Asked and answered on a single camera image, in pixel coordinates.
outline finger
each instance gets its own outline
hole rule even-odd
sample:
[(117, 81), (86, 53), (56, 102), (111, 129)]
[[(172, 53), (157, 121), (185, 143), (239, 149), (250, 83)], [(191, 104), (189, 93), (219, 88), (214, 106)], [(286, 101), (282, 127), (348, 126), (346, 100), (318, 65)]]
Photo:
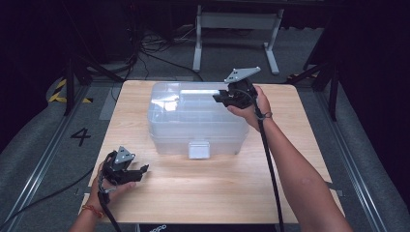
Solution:
[(103, 162), (100, 163), (100, 165), (99, 165), (99, 171), (101, 171), (102, 169), (103, 169)]
[(262, 90), (262, 88), (260, 88), (259, 85), (254, 85), (253, 87), (255, 88), (256, 93), (257, 93), (258, 96), (263, 95), (263, 90)]
[(270, 108), (269, 101), (266, 95), (263, 93), (262, 88), (260, 88), (259, 86), (256, 86), (255, 89), (258, 93), (257, 104), (259, 108), (269, 110)]
[(115, 199), (119, 195), (123, 194), (126, 191), (133, 189), (136, 186), (136, 182), (128, 182), (121, 186), (117, 186), (117, 189), (110, 193), (111, 198)]
[(233, 113), (233, 114), (235, 114), (235, 115), (240, 116), (240, 113), (241, 113), (241, 109), (240, 109), (240, 108), (238, 108), (238, 107), (236, 107), (236, 106), (233, 106), (233, 105), (228, 105), (226, 108), (227, 108), (227, 110), (229, 110), (229, 112), (231, 112), (231, 113)]

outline person's arm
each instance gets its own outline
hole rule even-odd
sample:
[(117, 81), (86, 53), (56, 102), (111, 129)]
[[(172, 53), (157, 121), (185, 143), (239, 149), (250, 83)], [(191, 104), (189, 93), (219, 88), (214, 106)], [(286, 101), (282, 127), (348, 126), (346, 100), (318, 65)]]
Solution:
[[(261, 112), (271, 112), (262, 89), (258, 86), (255, 88)], [(259, 131), (253, 106), (246, 109), (228, 106), (228, 110), (244, 117)], [(283, 192), (302, 231), (352, 231), (316, 169), (292, 145), (272, 118), (265, 118), (263, 126)]]
[[(102, 167), (103, 167), (103, 164), (100, 164), (99, 171), (101, 171)], [(97, 212), (103, 213), (103, 207), (101, 206), (100, 200), (98, 197), (98, 192), (99, 192), (98, 179), (99, 178), (97, 175), (97, 177), (93, 181), (93, 184), (91, 186), (91, 192), (88, 197), (87, 203), (85, 203), (85, 205), (92, 206)], [(103, 180), (103, 185), (104, 187), (109, 186), (109, 183), (107, 182), (107, 180)], [(110, 203), (115, 201), (119, 195), (132, 189), (133, 187), (135, 187), (135, 182), (128, 182), (124, 185), (117, 186), (116, 190), (109, 193)], [(70, 232), (94, 231), (98, 221), (99, 221), (99, 217), (95, 212), (91, 210), (81, 210), (74, 224), (70, 228)]]

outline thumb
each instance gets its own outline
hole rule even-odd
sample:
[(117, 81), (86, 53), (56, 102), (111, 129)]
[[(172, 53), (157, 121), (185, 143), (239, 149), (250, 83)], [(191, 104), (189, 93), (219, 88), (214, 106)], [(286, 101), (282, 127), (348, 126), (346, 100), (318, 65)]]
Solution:
[(119, 195), (122, 195), (126, 191), (129, 191), (129, 190), (133, 189), (135, 186), (136, 186), (136, 182), (128, 182), (128, 183), (125, 183), (121, 186), (117, 186), (117, 189), (115, 191), (113, 191), (112, 194), (110, 195), (111, 199), (114, 200)]

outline gray carpet floor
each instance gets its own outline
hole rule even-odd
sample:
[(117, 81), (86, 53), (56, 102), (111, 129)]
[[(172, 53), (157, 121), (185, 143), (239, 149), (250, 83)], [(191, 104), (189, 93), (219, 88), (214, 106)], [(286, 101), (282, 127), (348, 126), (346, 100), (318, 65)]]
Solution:
[[(262, 49), (262, 44), (269, 38), (269, 32), (252, 31), (245, 36), (238, 36), (228, 30), (209, 31), (203, 41), (202, 66), (199, 74), (204, 81), (223, 81), (233, 68), (258, 66), (262, 71), (251, 78), (254, 83), (281, 83), (288, 75), (303, 71), (302, 67), (321, 32), (320, 29), (280, 30), (274, 46), (280, 75), (271, 75)], [(189, 38), (190, 40), (184, 43), (153, 55), (191, 68), (194, 41), (193, 36)], [(138, 61), (128, 79), (195, 81), (200, 79), (189, 70), (175, 67), (153, 57), (141, 54), (140, 58), (145, 65)], [(56, 76), (56, 82), (50, 86), (47, 93), (44, 93), (45, 98), (50, 97), (59, 78), (60, 76)], [(318, 93), (314, 93), (309, 88), (310, 83), (311, 79), (301, 81), (297, 84), (297, 89), (334, 181), (334, 187), (342, 191), (339, 199), (346, 218), (355, 231), (374, 231), (341, 160), (341, 150), (337, 146), (337, 140), (331, 127), (325, 123), (328, 115), (320, 109)], [(93, 102), (79, 103), (78, 109), (61, 136), (45, 175), (39, 180), (39, 186), (31, 202), (65, 187), (94, 166), (115, 107), (114, 99), (117, 98), (120, 88), (121, 84), (112, 83), (103, 76), (95, 77), (91, 86), (86, 88), (86, 97), (92, 98)], [(320, 94), (328, 96), (328, 89)], [(0, 221), (7, 218), (24, 190), (42, 154), (64, 120), (64, 110), (64, 103), (50, 102), (48, 108), (33, 118), (1, 154)], [(372, 149), (342, 87), (339, 88), (337, 96), (336, 124), (363, 175), (373, 197), (373, 204), (384, 222), (385, 231), (410, 231), (408, 211)], [(82, 129), (87, 129), (87, 134), (91, 137), (85, 139), (80, 146), (80, 140), (72, 138), (72, 135)], [(13, 230), (67, 231), (78, 213), (89, 178), (87, 176), (74, 187), (24, 212)], [(134, 225), (121, 226), (124, 231), (134, 231)], [(299, 230), (298, 225), (286, 225), (286, 231)], [(108, 223), (101, 223), (96, 231), (113, 231), (113, 227)]]

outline number 4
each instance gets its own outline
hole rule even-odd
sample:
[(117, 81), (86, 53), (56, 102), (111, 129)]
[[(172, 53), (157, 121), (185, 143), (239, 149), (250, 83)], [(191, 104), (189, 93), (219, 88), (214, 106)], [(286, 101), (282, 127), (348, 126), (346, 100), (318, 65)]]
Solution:
[(80, 131), (72, 134), (71, 138), (81, 138), (81, 140), (79, 141), (78, 147), (82, 146), (82, 143), (84, 142), (84, 138), (90, 138), (91, 137), (91, 135), (87, 135), (87, 131), (88, 131), (88, 129), (83, 128)]

